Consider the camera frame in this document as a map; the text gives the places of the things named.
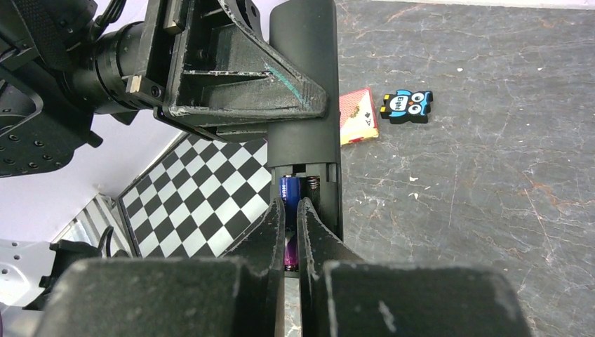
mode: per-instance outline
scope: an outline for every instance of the battery spring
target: battery spring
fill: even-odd
[[[308,177],[308,185],[312,190],[316,190],[320,186],[320,177]]]

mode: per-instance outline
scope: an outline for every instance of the blue battery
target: blue battery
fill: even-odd
[[[285,204],[285,269],[297,270],[298,268],[298,204],[300,203],[300,179],[297,177],[279,178],[279,194]]]

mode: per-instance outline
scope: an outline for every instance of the gray marble surface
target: gray marble surface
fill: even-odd
[[[337,21],[342,93],[435,99],[342,149],[347,245],[493,267],[534,336],[595,336],[595,15],[339,0]]]

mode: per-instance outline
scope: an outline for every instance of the blue owl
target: blue owl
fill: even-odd
[[[397,90],[395,95],[384,96],[380,116],[391,124],[427,123],[431,111],[430,102],[434,100],[431,91]]]

